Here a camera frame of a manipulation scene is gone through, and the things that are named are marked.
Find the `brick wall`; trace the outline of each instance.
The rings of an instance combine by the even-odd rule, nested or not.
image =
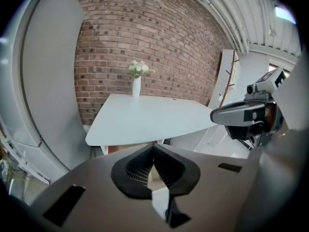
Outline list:
[[[143,95],[208,104],[222,49],[222,29],[193,0],[79,0],[85,11],[75,56],[75,88],[84,124],[111,93],[131,93],[132,60],[155,73],[142,77]]]

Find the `table leg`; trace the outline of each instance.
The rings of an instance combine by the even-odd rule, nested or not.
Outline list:
[[[108,155],[108,146],[101,146],[104,155]]]

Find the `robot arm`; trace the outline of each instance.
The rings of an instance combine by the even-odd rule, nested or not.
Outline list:
[[[265,145],[283,123],[283,116],[272,94],[285,79],[282,68],[266,73],[247,86],[245,99],[211,112],[213,123],[225,125],[232,139],[250,140],[254,146]]]

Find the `black slot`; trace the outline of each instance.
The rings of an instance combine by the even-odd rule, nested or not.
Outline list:
[[[83,187],[70,186],[43,216],[47,220],[61,227],[84,191],[85,188]]]
[[[235,166],[235,165],[231,165],[231,164],[227,164],[227,163],[220,163],[218,165],[218,167],[229,170],[229,171],[233,171],[233,172],[236,172],[236,173],[239,173],[242,169],[242,167],[240,167],[240,166]]]

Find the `white table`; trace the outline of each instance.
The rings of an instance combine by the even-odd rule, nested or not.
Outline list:
[[[209,128],[211,109],[183,99],[111,94],[87,136],[91,146],[132,145]]]

